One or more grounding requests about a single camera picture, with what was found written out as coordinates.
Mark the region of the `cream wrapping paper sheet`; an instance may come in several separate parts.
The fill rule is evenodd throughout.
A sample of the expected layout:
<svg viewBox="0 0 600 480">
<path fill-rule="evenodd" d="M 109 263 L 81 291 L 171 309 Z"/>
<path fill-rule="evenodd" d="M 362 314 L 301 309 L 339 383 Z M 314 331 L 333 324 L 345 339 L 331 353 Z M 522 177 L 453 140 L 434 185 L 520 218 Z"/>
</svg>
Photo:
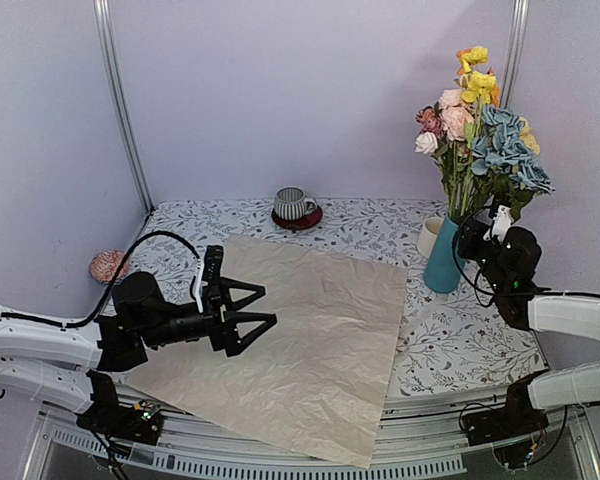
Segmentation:
<svg viewBox="0 0 600 480">
<path fill-rule="evenodd" d="M 276 325 L 229 358 L 205 342 L 150 354 L 126 384 L 250 439 L 366 468 L 391 375 L 406 273 L 385 263 L 233 235 L 222 272 L 262 285 Z"/>
</svg>

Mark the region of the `yellow rose stem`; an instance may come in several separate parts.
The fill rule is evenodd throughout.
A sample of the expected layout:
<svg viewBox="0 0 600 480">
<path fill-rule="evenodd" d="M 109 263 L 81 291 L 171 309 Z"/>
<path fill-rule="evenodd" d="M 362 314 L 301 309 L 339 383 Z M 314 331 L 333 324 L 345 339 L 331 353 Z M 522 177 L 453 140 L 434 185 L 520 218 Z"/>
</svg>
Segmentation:
<svg viewBox="0 0 600 480">
<path fill-rule="evenodd" d="M 540 146 L 532 133 L 532 128 L 528 122 L 528 120 L 524 117 L 520 117 L 521 121 L 521 129 L 519 133 L 520 140 L 524 143 L 524 145 L 535 155 L 539 156 L 541 149 Z"/>
</svg>

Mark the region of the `white and mauve rose stem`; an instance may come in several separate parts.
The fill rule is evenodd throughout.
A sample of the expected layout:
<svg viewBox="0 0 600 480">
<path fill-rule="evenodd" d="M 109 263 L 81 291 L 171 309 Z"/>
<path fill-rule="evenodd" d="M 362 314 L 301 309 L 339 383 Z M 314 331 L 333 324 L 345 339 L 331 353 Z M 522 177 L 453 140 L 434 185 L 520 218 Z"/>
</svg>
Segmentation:
<svg viewBox="0 0 600 480">
<path fill-rule="evenodd" d="M 448 136 L 438 105 L 426 106 L 415 116 L 420 125 L 415 140 L 415 152 L 429 156 L 439 169 L 443 191 L 448 202 L 448 216 L 457 222 L 459 218 L 459 170 L 457 143 Z"/>
</svg>

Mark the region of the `teal vase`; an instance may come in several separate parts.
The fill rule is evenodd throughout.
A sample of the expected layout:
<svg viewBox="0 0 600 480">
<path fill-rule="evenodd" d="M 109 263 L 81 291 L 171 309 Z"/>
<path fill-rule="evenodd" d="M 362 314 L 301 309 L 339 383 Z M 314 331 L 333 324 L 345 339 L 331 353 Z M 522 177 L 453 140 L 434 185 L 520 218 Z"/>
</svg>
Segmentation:
<svg viewBox="0 0 600 480">
<path fill-rule="evenodd" d="M 465 261 L 454 257 L 452 241 L 457 231 L 458 225 L 445 216 L 423 274 L 425 285 L 436 293 L 452 293 L 459 285 Z"/>
</svg>

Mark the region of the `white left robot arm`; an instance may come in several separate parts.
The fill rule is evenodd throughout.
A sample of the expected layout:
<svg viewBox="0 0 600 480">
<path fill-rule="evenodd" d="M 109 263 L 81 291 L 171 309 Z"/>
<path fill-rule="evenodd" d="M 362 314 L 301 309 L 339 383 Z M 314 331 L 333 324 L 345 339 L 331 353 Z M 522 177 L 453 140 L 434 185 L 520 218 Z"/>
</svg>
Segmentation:
<svg viewBox="0 0 600 480">
<path fill-rule="evenodd" d="M 262 286 L 217 277 L 199 302 L 174 304 L 153 275 L 136 272 L 114 287 L 114 315 L 85 326 L 37 323 L 0 305 L 0 389 L 62 407 L 84 430 L 156 445 L 164 423 L 158 407 L 122 405 L 114 375 L 146 363 L 151 350 L 203 338 L 215 352 L 241 354 L 277 322 L 245 309 L 264 294 Z"/>
</svg>

